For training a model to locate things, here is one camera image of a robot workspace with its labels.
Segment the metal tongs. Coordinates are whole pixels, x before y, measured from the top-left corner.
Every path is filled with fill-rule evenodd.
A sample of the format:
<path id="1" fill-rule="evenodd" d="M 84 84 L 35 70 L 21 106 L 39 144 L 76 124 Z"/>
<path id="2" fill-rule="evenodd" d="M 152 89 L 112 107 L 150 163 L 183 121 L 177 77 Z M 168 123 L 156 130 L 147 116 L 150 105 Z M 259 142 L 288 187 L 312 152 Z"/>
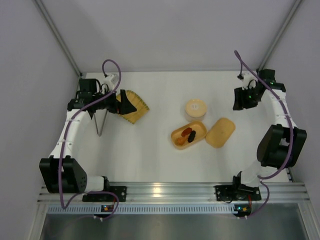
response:
<path id="1" fill-rule="evenodd" d="M 108 110 L 98 110 L 96 113 L 93 114 L 96 133 L 99 137 L 101 137 L 103 134 L 107 116 Z"/>

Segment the round beige lid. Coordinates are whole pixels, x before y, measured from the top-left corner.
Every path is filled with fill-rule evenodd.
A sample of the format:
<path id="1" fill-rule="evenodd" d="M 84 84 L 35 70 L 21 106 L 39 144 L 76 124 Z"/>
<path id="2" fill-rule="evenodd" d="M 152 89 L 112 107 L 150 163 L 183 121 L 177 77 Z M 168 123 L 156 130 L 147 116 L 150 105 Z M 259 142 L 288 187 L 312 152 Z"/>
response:
<path id="1" fill-rule="evenodd" d="M 201 99 L 191 99 L 185 105 L 185 112 L 193 118 L 200 118 L 207 113 L 207 105 Z"/>

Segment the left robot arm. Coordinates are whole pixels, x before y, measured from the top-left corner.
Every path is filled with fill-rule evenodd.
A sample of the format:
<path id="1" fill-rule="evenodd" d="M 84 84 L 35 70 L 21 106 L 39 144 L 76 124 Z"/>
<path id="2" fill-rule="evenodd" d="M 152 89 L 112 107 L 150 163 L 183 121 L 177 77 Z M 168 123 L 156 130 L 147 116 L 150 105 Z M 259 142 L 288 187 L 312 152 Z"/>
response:
<path id="1" fill-rule="evenodd" d="M 125 90 L 116 93 L 119 76 L 110 74 L 102 80 L 81 78 L 79 90 L 67 104 L 66 121 L 49 157 L 42 158 L 39 169 L 46 189 L 51 194 L 79 194 L 108 189 L 105 176 L 90 176 L 78 163 L 81 144 L 88 124 L 96 119 L 96 111 L 125 115 L 137 108 Z"/>

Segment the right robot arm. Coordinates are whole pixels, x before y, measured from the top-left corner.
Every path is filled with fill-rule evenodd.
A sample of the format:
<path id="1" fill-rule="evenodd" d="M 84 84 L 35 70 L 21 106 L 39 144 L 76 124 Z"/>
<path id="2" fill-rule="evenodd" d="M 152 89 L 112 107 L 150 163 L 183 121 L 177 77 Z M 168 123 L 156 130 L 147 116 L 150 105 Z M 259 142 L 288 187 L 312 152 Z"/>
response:
<path id="1" fill-rule="evenodd" d="M 307 132 L 294 123 L 286 101 L 286 88 L 275 81 L 275 71 L 241 72 L 242 86 L 234 89 L 233 110 L 248 110 L 262 103 L 270 126 L 257 146 L 256 158 L 232 179 L 232 198 L 237 201 L 261 200 L 262 180 L 276 177 L 293 167 L 307 139 Z"/>

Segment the black sea cucumber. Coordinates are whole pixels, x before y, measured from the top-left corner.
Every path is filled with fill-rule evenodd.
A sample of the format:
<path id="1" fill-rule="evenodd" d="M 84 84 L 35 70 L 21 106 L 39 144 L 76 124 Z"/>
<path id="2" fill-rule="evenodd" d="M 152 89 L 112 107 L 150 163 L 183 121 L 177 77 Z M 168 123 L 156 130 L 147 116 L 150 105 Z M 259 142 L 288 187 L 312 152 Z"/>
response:
<path id="1" fill-rule="evenodd" d="M 193 131 L 189 134 L 187 141 L 188 141 L 189 143 L 191 143 L 191 142 L 193 142 L 193 141 L 195 140 L 195 137 L 196 137 L 196 131 L 193 130 Z"/>

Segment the tan rectangular box lid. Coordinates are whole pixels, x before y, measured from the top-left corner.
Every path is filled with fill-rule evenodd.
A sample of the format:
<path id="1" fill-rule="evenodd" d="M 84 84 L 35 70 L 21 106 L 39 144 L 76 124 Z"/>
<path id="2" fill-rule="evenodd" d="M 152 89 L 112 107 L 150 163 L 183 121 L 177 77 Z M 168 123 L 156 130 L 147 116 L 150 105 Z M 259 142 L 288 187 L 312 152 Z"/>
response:
<path id="1" fill-rule="evenodd" d="M 220 118 L 207 132 L 205 140 L 213 148 L 222 148 L 236 129 L 236 125 L 228 118 Z"/>

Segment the fried chicken piece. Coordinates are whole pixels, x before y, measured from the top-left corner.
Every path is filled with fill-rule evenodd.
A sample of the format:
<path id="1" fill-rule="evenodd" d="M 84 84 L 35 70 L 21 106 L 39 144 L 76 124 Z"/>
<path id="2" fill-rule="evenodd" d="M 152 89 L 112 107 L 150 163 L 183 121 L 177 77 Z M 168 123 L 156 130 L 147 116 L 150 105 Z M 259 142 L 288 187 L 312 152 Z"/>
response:
<path id="1" fill-rule="evenodd" d="M 177 144 L 178 146 L 182 146 L 182 145 L 186 142 L 187 139 L 188 139 L 187 136 L 178 137 L 178 138 L 176 139 L 176 144 Z"/>

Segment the red-orange food slice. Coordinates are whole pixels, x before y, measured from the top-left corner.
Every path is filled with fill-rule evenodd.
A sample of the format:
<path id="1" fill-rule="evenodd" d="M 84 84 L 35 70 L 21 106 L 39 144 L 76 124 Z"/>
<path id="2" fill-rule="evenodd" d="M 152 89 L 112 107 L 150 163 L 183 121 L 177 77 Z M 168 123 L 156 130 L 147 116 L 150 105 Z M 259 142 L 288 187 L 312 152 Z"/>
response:
<path id="1" fill-rule="evenodd" d="M 182 137 L 185 137 L 185 136 L 189 135 L 192 131 L 193 131 L 192 128 L 191 128 L 191 127 L 188 127 L 188 128 L 186 128 L 186 129 L 184 129 L 184 130 L 182 131 L 181 136 L 182 136 Z"/>

